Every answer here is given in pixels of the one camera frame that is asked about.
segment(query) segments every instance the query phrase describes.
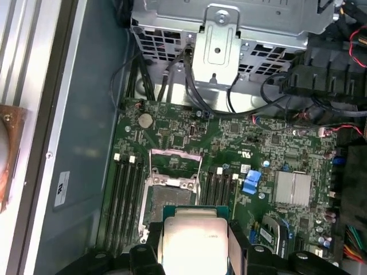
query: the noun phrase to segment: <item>green circuit board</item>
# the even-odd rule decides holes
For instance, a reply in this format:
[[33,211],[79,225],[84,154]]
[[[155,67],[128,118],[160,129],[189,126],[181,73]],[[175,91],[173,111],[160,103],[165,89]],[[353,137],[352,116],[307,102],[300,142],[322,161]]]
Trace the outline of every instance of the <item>green circuit board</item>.
[[[265,215],[282,221],[288,227],[288,252],[300,248],[300,239],[303,240],[302,249],[314,252],[320,245],[320,235],[330,234],[330,224],[323,217],[329,201],[331,161],[325,159],[324,154],[334,149],[335,135],[319,138],[317,130],[302,133],[293,129],[266,131],[263,128],[285,127],[284,121],[266,117],[256,121],[260,128],[250,117],[222,120],[192,107],[154,101],[145,101],[141,106],[138,100],[131,99],[125,104],[126,114],[120,116],[115,131],[98,248],[118,254],[128,245],[139,242],[139,213],[145,180],[152,167],[172,178],[197,177],[201,189],[199,203],[212,200],[214,204],[228,205],[230,217],[240,222],[254,243],[263,243],[259,233]],[[148,114],[148,121],[139,121],[142,114]],[[141,122],[148,127],[142,128]],[[201,156],[200,171],[197,161],[181,159],[177,155],[153,155],[150,158],[151,149],[178,150]],[[126,168],[121,172],[125,176],[121,176],[118,171],[122,168],[116,164],[116,154],[126,163],[133,156],[137,168],[132,171],[135,172]],[[253,195],[242,191],[246,165],[261,172]],[[279,171],[296,171],[298,175],[310,176],[307,205],[276,202],[275,185]],[[226,184],[231,184],[231,187],[221,193],[221,198],[208,199],[210,194],[205,192],[208,193],[207,187],[214,182],[208,178],[216,179],[218,173],[222,184],[220,188],[224,190]],[[122,182],[126,182],[126,187],[119,190]],[[145,209],[142,210],[145,213],[144,223],[157,221],[161,217],[157,211],[161,211],[163,205],[196,202],[198,193],[193,194],[192,190],[176,192],[174,187],[164,188],[149,188]],[[122,231],[126,232],[125,237],[119,236]],[[330,253],[324,253],[323,257],[332,260]]]

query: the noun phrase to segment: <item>motherboard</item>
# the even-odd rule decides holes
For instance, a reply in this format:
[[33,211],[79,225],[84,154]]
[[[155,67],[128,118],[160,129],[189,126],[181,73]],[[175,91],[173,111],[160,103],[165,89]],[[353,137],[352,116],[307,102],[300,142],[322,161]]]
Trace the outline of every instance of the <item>motherboard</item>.
[[[283,258],[333,261],[328,215],[336,136],[268,117],[219,119],[192,107],[129,99],[119,116],[97,248],[146,242],[164,205],[224,205],[251,243]],[[258,175],[249,184],[250,175]]]

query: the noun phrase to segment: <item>silver heatsink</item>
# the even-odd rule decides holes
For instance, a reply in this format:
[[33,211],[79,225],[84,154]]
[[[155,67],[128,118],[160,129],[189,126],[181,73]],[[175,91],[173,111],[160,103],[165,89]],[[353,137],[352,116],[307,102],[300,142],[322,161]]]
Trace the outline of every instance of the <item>silver heatsink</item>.
[[278,171],[275,178],[274,202],[308,206],[310,189],[310,175]]

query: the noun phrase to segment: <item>metal bracket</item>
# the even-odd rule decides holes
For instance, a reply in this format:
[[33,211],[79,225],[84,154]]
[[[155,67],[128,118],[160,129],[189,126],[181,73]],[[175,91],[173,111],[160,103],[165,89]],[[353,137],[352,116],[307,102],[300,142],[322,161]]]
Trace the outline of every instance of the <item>metal bracket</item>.
[[[191,178],[171,178],[167,175],[162,175],[158,173],[158,170],[153,170],[153,164],[152,164],[152,156],[153,155],[163,155],[163,156],[172,156],[172,155],[178,155],[183,159],[191,159],[198,162],[198,171],[196,174],[192,175]],[[160,186],[173,186],[178,187],[181,189],[187,189],[192,191],[196,194],[196,200],[195,205],[200,204],[200,181],[198,178],[198,175],[200,174],[201,169],[201,163],[202,163],[202,156],[199,155],[191,155],[186,152],[178,151],[178,150],[160,150],[160,149],[152,149],[149,152],[149,171],[150,175],[145,180],[144,190],[143,190],[143,199],[142,199],[142,205],[140,208],[140,217],[139,217],[139,235],[140,235],[140,242],[145,243],[149,230],[146,225],[143,224],[144,220],[144,213],[145,213],[145,207],[147,203],[147,196],[148,196],[148,189],[150,186],[160,185]]]
[[193,58],[195,81],[229,87],[237,75],[241,39],[236,37],[239,12],[211,6],[205,30],[196,36]]

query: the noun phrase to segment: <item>white label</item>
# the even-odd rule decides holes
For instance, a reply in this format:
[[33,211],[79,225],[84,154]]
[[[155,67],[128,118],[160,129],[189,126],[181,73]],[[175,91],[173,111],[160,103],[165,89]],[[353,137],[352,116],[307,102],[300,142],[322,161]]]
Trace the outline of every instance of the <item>white label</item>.
[[271,235],[262,228],[260,229],[260,235],[263,236],[269,243],[271,243],[271,241],[273,240]]
[[238,153],[245,159],[250,159],[252,154],[248,151],[238,151]]
[[69,183],[70,171],[61,172],[58,179],[58,185],[56,190],[56,199],[54,206],[63,205],[65,202],[65,197],[67,196],[67,189]]
[[241,164],[241,174],[248,174],[251,169],[251,165]]

